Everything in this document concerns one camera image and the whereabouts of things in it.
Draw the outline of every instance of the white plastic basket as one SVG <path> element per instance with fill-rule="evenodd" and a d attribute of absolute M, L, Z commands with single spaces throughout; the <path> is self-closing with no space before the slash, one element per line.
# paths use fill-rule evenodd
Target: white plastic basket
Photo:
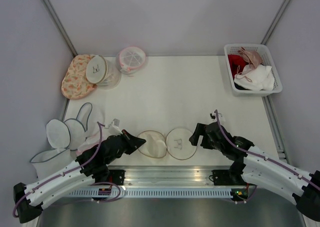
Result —
<path fill-rule="evenodd" d="M 273 90 L 240 90 L 235 87 L 235 82 L 232 77 L 231 69 L 230 69 L 230 64 L 228 60 L 228 55 L 239 55 L 238 50 L 241 49 L 241 47 L 245 48 L 246 51 L 257 51 L 259 55 L 261 56 L 263 60 L 263 65 L 265 66 L 272 66 L 271 72 L 274 77 L 274 86 Z M 263 44 L 253 44 L 253 43 L 233 43 L 233 44 L 227 44 L 224 46 L 224 55 L 226 59 L 226 64 L 228 67 L 228 72 L 229 72 L 229 78 L 232 86 L 232 93 L 235 96 L 268 96 L 273 93 L 279 93 L 282 91 L 282 84 L 275 66 L 275 63 L 271 57 L 271 53 L 268 49 L 267 46 Z"/>

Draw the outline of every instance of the red cloth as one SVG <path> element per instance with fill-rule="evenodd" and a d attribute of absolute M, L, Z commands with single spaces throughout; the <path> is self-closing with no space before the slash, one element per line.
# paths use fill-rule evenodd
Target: red cloth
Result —
<path fill-rule="evenodd" d="M 240 55 L 236 54 L 228 54 L 228 59 L 230 63 L 230 69 L 232 73 L 233 79 L 235 79 L 235 75 L 237 74 L 238 66 L 240 66 L 239 73 L 244 70 L 244 67 L 248 64 L 244 61 L 244 59 Z"/>

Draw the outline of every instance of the round mesh laundry bag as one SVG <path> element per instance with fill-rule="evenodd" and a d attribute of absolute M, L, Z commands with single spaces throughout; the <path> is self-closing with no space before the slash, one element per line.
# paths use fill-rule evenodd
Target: round mesh laundry bag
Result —
<path fill-rule="evenodd" d="M 141 69 L 146 62 L 146 53 L 135 46 L 123 49 L 116 58 L 117 68 L 124 74 L 132 74 Z"/>

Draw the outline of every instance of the gray floor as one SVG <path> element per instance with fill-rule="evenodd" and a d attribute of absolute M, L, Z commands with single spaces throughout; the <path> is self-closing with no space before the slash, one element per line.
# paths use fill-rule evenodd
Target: gray floor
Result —
<path fill-rule="evenodd" d="M 221 199 L 79 202 L 46 209 L 42 227 L 304 227 L 287 200 L 259 189 L 247 204 Z"/>

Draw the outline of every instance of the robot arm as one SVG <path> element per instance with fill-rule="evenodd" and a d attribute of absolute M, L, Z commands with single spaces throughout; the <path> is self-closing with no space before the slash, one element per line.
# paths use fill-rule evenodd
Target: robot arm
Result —
<path fill-rule="evenodd" d="M 232 136 L 220 124 L 218 111 L 211 116 L 216 122 L 198 123 L 189 141 L 196 146 L 203 136 L 201 146 L 219 150 L 234 161 L 229 168 L 233 180 L 261 186 L 294 205 L 308 218 L 320 222 L 320 171 L 311 174 L 289 164 L 279 162 L 251 141 Z"/>
<path fill-rule="evenodd" d="M 107 182 L 110 173 L 107 165 L 123 153 L 131 155 L 145 142 L 122 130 L 121 134 L 111 135 L 101 144 L 84 151 L 51 176 L 28 185 L 16 184 L 13 194 L 20 223 L 35 219 L 52 203 L 78 188 Z"/>

